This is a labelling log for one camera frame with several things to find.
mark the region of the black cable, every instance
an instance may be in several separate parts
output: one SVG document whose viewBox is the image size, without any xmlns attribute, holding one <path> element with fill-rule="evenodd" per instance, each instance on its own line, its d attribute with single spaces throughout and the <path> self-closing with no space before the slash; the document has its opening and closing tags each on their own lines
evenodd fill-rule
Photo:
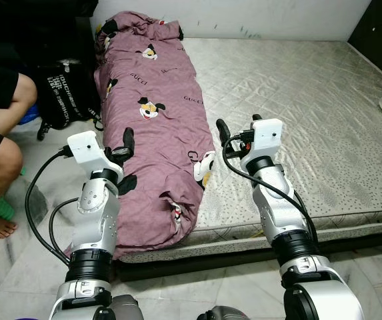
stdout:
<svg viewBox="0 0 382 320">
<path fill-rule="evenodd" d="M 64 256 L 62 256 L 61 254 L 59 254 L 54 248 L 52 248 L 52 246 L 50 246 L 43 238 L 42 236 L 39 234 L 38 230 L 37 230 L 37 227 L 35 226 L 33 220 L 32 220 L 32 216 L 31 216 L 31 210 L 29 209 L 29 198 L 31 196 L 31 192 L 35 186 L 35 183 L 37 182 L 39 176 L 42 174 L 42 172 L 44 171 L 44 169 L 53 161 L 55 160 L 56 158 L 64 155 L 65 152 L 64 151 L 59 151 L 58 153 L 56 153 L 54 156 L 52 156 L 50 159 L 48 159 L 42 166 L 41 168 L 39 168 L 37 174 L 34 176 L 31 184 L 29 185 L 29 188 L 26 192 L 26 196 L 25 196 L 25 212 L 26 212 L 26 218 L 28 219 L 28 223 L 29 223 L 29 226 L 31 227 L 31 230 L 33 232 L 33 234 L 36 236 L 36 238 L 38 239 L 38 241 L 48 250 L 50 251 L 52 254 L 54 254 L 57 258 L 59 258 L 64 264 L 66 264 L 66 266 L 69 265 L 69 262 L 67 259 L 64 258 Z"/>
<path fill-rule="evenodd" d="M 311 237 L 312 237 L 312 240 L 317 243 L 318 242 L 318 237 L 317 237 L 317 232 L 315 230 L 315 226 L 312 222 L 312 219 L 311 217 L 309 216 L 308 212 L 306 212 L 306 208 L 304 209 L 303 206 L 300 206 L 300 204 L 298 204 L 296 201 L 294 201 L 292 198 L 290 198 L 288 195 L 286 195 L 284 192 L 282 192 L 281 190 L 275 188 L 274 186 L 258 179 L 258 178 L 254 178 L 236 168 L 234 168 L 234 166 L 232 166 L 232 164 L 230 164 L 230 162 L 228 161 L 228 158 L 226 156 L 226 148 L 228 146 L 228 144 L 230 144 L 232 141 L 234 140 L 240 140 L 240 136 L 233 136 L 233 137 L 230 137 L 226 143 L 224 144 L 224 147 L 223 147 L 223 150 L 222 150 L 222 157 L 223 157 L 223 161 L 225 162 L 226 166 L 232 170 L 234 173 L 244 177 L 244 178 L 247 178 L 248 180 L 252 180 L 253 182 L 256 182 L 262 186 L 264 186 L 265 188 L 268 188 L 270 190 L 272 190 L 273 192 L 275 192 L 276 194 L 282 196 L 284 199 L 286 199 L 288 202 L 290 202 L 292 205 L 294 205 L 296 207 L 297 210 L 299 210 L 302 215 L 306 218 L 306 221 L 307 221 L 307 224 L 308 224 L 308 227 L 309 227 L 309 232 L 311 234 Z"/>
<path fill-rule="evenodd" d="M 73 198 L 73 199 L 66 200 L 66 201 L 62 202 L 60 205 L 58 205 L 56 208 L 54 208 L 54 210 L 51 212 L 50 220 L 49 220 L 49 235 L 50 235 L 51 244 L 54 246 L 55 250 L 59 254 L 61 254 L 62 257 L 64 257 L 67 261 L 69 260 L 68 256 L 66 256 L 66 254 L 64 254 L 63 251 L 57 245 L 55 235 L 53 232 L 53 221 L 55 219 L 55 216 L 56 216 L 56 213 L 58 212 L 58 210 L 60 210 L 64 205 L 70 204 L 72 202 L 76 202 L 76 200 L 78 200 L 78 198 Z"/>
</svg>

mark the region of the black backpack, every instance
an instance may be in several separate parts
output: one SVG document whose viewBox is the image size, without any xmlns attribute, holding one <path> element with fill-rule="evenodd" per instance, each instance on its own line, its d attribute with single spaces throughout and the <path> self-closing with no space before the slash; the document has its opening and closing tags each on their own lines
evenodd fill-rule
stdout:
<svg viewBox="0 0 382 320">
<path fill-rule="evenodd" d="M 76 59 L 64 59 L 50 65 L 38 65 L 34 79 L 38 88 L 38 110 L 43 120 L 38 140 L 50 128 L 63 129 L 70 122 L 93 119 L 101 128 L 99 96 L 93 74 Z"/>
</svg>

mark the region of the tiled floor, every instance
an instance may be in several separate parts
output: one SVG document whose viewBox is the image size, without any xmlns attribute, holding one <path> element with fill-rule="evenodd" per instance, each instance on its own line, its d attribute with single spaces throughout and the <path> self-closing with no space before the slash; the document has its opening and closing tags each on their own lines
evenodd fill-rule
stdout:
<svg viewBox="0 0 382 320">
<path fill-rule="evenodd" d="M 60 245 L 65 246 L 71 226 L 61 217 L 55 224 Z M 40 229 L 46 226 L 44 221 Z M 330 259 L 359 298 L 366 320 L 382 320 L 382 247 L 336 253 Z M 0 320 L 47 319 L 65 272 L 65 266 L 31 240 L 0 287 Z M 279 282 L 277 262 L 266 261 L 128 283 L 117 281 L 113 294 L 132 294 L 146 319 L 192 320 L 214 305 L 239 308 L 252 319 L 284 319 Z"/>
</svg>

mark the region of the mattress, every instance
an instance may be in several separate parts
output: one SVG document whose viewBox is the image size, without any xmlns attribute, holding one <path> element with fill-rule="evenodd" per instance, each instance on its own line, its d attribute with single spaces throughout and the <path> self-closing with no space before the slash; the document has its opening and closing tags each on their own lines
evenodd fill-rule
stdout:
<svg viewBox="0 0 382 320">
<path fill-rule="evenodd" d="M 195 230 L 136 263 L 269 246 L 250 183 L 221 158 L 215 122 L 231 134 L 251 115 L 284 122 L 275 162 L 305 201 L 320 241 L 382 233 L 382 73 L 344 42 L 185 39 L 216 159 Z"/>
</svg>

